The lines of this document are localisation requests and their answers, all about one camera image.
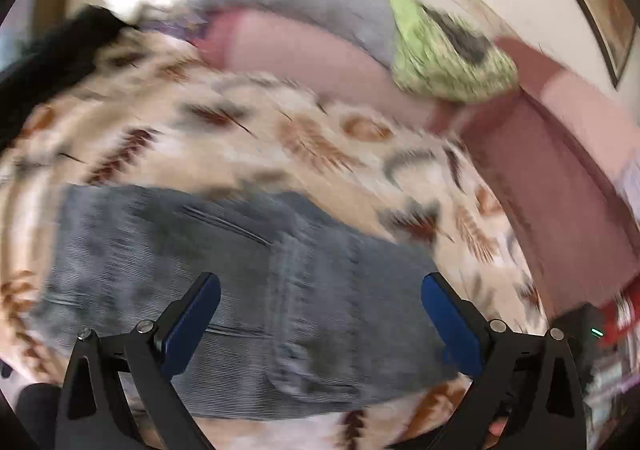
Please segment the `blue denim pants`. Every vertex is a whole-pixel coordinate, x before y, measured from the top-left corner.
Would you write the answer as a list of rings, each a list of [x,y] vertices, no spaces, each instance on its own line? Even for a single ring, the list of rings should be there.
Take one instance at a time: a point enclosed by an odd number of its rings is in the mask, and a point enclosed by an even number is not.
[[[367,236],[294,192],[207,202],[135,185],[68,188],[29,326],[61,355],[157,317],[203,272],[221,300],[174,385],[206,418],[349,411],[453,380],[420,300],[428,252]]]

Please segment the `leaf print beige blanket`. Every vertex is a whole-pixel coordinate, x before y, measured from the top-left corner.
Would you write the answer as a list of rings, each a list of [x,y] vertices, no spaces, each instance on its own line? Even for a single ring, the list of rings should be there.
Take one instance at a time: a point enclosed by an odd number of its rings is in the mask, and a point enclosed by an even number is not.
[[[293,190],[364,233],[416,243],[486,318],[547,329],[509,219],[456,142],[288,78],[211,69],[156,32],[120,32],[94,61],[1,147],[1,355],[26,380],[61,381],[67,363],[27,316],[70,184],[210,197]]]

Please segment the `black garment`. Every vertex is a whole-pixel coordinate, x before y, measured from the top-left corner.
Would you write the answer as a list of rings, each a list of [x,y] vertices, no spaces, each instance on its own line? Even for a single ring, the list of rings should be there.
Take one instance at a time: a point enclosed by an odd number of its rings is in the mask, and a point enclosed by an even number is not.
[[[38,40],[1,72],[1,147],[17,138],[35,106],[72,87],[96,69],[96,51],[127,26],[111,11],[85,6]]]

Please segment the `green patterned folded cloth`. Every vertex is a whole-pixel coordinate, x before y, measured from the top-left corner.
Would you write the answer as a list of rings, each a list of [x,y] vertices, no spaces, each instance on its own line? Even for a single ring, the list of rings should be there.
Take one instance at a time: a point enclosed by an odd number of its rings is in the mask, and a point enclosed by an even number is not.
[[[390,72],[398,88],[482,103],[518,85],[512,58],[465,20],[419,0],[388,0],[396,26]]]

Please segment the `pink sofa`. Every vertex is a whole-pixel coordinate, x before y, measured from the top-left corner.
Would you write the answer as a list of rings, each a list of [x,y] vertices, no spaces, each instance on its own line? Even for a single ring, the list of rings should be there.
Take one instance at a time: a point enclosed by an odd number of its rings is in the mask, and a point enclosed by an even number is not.
[[[457,133],[511,219],[550,314],[581,303],[639,318],[639,129],[626,110],[527,43],[501,37],[520,84],[457,107],[400,91],[369,54],[323,29],[250,9],[213,15],[194,39],[213,67],[271,72],[436,135]]]

